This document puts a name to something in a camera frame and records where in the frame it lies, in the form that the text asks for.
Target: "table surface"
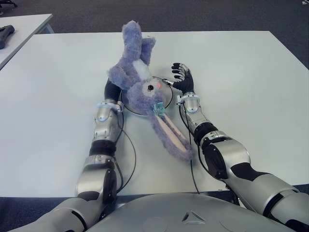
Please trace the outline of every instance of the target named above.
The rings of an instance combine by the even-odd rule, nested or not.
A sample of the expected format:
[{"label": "table surface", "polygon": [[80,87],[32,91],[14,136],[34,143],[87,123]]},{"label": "table surface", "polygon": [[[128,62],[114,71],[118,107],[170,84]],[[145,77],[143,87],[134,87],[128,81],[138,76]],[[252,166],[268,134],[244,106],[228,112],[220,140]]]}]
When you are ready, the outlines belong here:
[{"label": "table surface", "polygon": [[[185,63],[204,114],[245,145],[253,168],[309,183],[309,72],[270,32],[148,35],[157,40],[152,74],[171,78],[172,63]],[[120,33],[34,35],[1,70],[0,196],[74,196],[106,71],[122,51]],[[167,114],[188,136],[174,93]],[[137,167],[120,195],[194,192],[190,165],[166,152],[147,118],[124,114]],[[124,136],[116,157],[127,180],[134,159]],[[197,162],[194,174],[201,191],[225,189]]]},{"label": "table surface", "polygon": [[15,32],[8,36],[5,47],[0,50],[0,69],[14,56],[32,35],[39,32],[53,17],[52,14],[36,14],[1,17],[0,28],[12,25]]}]

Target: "round plate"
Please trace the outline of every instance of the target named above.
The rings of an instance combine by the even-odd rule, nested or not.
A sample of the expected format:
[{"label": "round plate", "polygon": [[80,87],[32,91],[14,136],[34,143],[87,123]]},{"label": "round plate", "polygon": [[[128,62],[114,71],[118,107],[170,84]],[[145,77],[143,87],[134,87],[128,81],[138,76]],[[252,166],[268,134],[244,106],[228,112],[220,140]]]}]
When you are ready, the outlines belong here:
[{"label": "round plate", "polygon": [[[167,108],[169,106],[169,104],[171,103],[172,99],[173,99],[172,88],[170,86],[166,85],[165,83],[163,83],[162,79],[160,77],[154,76],[154,78],[158,79],[159,82],[161,83],[161,86],[162,86],[161,90],[162,90],[162,92],[165,96],[165,101],[163,103],[164,103],[164,107]],[[138,112],[137,110],[132,108],[132,106],[129,104],[128,99],[126,97],[126,91],[121,92],[121,101],[125,105],[125,108],[128,109],[133,114],[139,115],[139,116],[146,116],[146,115],[141,114],[140,112]]]}]

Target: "silver robot arm segment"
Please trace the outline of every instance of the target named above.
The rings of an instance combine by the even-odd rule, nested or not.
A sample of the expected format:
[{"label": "silver robot arm segment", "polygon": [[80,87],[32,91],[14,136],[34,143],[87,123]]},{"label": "silver robot arm segment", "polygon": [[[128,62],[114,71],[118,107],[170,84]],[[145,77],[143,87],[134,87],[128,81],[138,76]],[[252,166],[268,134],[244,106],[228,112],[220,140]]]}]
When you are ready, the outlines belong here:
[{"label": "silver robot arm segment", "polygon": [[105,207],[115,200],[114,153],[121,132],[118,112],[122,104],[117,102],[120,91],[107,82],[105,102],[99,104],[89,157],[76,185],[75,198],[63,201],[35,222],[12,232],[84,232],[98,222]]},{"label": "silver robot arm segment", "polygon": [[296,231],[309,228],[309,195],[272,174],[254,170],[246,148],[218,130],[203,115],[190,70],[181,63],[174,63],[172,69],[179,70],[173,73],[181,74],[181,81],[166,80],[165,83],[181,87],[178,89],[183,95],[178,97],[178,104],[182,118],[188,120],[189,130],[202,149],[209,173],[223,180],[248,209]]}]

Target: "purple stuffed bunny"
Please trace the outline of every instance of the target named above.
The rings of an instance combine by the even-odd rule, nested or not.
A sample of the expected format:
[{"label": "purple stuffed bunny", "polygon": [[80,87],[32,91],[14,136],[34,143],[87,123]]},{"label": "purple stuffed bunny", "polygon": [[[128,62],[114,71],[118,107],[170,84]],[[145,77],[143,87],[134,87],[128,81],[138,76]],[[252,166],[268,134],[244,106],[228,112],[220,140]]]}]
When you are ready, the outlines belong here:
[{"label": "purple stuffed bunny", "polygon": [[191,145],[165,114],[161,84],[154,79],[148,65],[154,38],[142,38],[138,23],[130,21],[122,29],[124,52],[109,72],[109,80],[126,90],[129,104],[149,117],[151,125],[164,147],[173,156],[189,161]]}]

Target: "black joint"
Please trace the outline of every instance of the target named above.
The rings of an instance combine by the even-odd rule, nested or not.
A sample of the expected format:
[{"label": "black joint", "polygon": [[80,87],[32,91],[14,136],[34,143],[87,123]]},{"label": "black joint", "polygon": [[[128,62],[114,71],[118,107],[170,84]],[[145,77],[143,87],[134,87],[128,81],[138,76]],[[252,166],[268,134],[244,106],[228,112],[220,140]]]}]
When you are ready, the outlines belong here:
[{"label": "black joint", "polygon": [[82,198],[85,201],[94,201],[98,199],[99,193],[96,191],[86,191],[86,192],[81,192],[78,194],[78,198]]},{"label": "black joint", "polygon": [[116,151],[116,145],[109,140],[95,140],[92,142],[89,156],[93,155],[107,155],[114,156]]},{"label": "black joint", "polygon": [[197,145],[200,145],[202,138],[212,131],[217,131],[218,129],[211,122],[204,122],[200,124],[194,131],[194,141]]},{"label": "black joint", "polygon": [[84,227],[84,231],[88,230],[87,224],[86,224],[85,220],[83,219],[83,217],[82,217],[79,213],[77,213],[76,211],[74,211],[74,210],[72,210],[71,213],[72,213],[73,215],[75,215],[75,216],[81,221],[81,223],[82,223],[82,225],[83,225],[83,227]]},{"label": "black joint", "polygon": [[283,196],[278,193],[276,196],[274,196],[266,205],[264,211],[263,211],[263,216],[269,218],[271,216],[271,210],[275,206],[275,204],[278,203],[283,198]]},{"label": "black joint", "polygon": [[235,176],[241,179],[254,181],[257,177],[269,173],[257,172],[249,163],[238,163],[231,167]]},{"label": "black joint", "polygon": [[104,98],[112,99],[115,102],[117,102],[120,96],[120,92],[121,88],[119,88],[117,85],[113,84],[110,80],[108,80],[104,90]]},{"label": "black joint", "polygon": [[103,186],[103,203],[112,203],[117,195],[117,176],[113,169],[107,170]]},{"label": "black joint", "polygon": [[309,231],[309,225],[305,224],[301,221],[295,220],[295,219],[290,219],[288,220],[285,225],[287,227],[290,227],[291,229],[297,231],[297,232],[308,232]]},{"label": "black joint", "polygon": [[215,144],[215,143],[218,143],[218,142],[223,142],[225,140],[231,140],[231,138],[229,137],[220,137],[220,138],[215,138],[215,139],[209,139],[209,138],[205,138],[204,141],[202,141],[203,144],[205,145],[209,145],[211,143]]},{"label": "black joint", "polygon": [[114,162],[111,159],[105,159],[105,165],[107,168],[115,168]]},{"label": "black joint", "polygon": [[217,179],[227,179],[225,162],[217,147],[203,143],[202,151],[209,173]]}]

